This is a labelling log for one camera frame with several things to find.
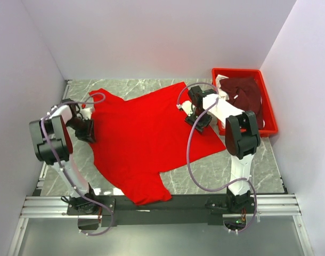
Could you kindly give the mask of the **red t shirt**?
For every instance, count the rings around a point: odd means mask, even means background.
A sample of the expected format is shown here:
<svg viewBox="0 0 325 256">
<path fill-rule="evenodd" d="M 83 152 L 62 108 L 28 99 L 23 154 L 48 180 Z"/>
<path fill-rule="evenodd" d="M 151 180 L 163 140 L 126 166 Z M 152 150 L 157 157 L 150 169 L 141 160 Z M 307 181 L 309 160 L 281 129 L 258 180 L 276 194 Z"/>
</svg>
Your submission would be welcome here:
<svg viewBox="0 0 325 256">
<path fill-rule="evenodd" d="M 180 82 L 141 97 L 123 100 L 105 89 L 91 92 L 96 142 L 91 144 L 98 171 L 136 205 L 168 201 L 160 174 L 186 164 L 191 126 L 177 101 L 187 101 Z M 212 128 L 194 132 L 190 161 L 221 152 Z"/>
</svg>

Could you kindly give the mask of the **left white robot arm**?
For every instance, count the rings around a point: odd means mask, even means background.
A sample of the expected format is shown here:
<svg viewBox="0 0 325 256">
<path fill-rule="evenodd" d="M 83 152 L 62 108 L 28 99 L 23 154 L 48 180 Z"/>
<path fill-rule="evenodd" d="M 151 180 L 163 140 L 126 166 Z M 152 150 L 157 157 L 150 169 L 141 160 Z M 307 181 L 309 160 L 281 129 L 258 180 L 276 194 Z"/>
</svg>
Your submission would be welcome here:
<svg viewBox="0 0 325 256">
<path fill-rule="evenodd" d="M 79 102 L 63 100 L 41 119 L 29 123 L 34 152 L 39 161 L 55 169 L 69 189 L 61 200 L 76 211 L 93 213 L 98 206 L 91 185 L 83 178 L 73 159 L 73 145 L 67 128 L 83 142 L 95 143 L 93 106 L 81 108 Z"/>
</svg>

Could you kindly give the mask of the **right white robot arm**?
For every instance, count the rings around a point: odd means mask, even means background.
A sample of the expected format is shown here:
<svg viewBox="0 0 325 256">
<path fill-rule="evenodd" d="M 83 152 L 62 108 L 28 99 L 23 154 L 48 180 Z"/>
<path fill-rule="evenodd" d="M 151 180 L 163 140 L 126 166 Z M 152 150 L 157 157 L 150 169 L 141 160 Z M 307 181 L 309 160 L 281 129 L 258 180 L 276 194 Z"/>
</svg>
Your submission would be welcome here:
<svg viewBox="0 0 325 256">
<path fill-rule="evenodd" d="M 250 168 L 257 148 L 261 144 L 256 115 L 253 111 L 238 109 L 219 96 L 218 88 L 211 85 L 203 90 L 200 83 L 188 85 L 189 100 L 178 102 L 177 107 L 186 113 L 185 121 L 192 126 L 187 146 L 186 165 L 190 170 L 191 140 L 194 131 L 202 133 L 213 117 L 225 123 L 225 146 L 231 155 L 230 182 L 226 189 L 225 206 L 230 211 L 238 211 L 250 203 L 255 203 L 250 192 L 254 189 L 250 182 Z"/>
</svg>

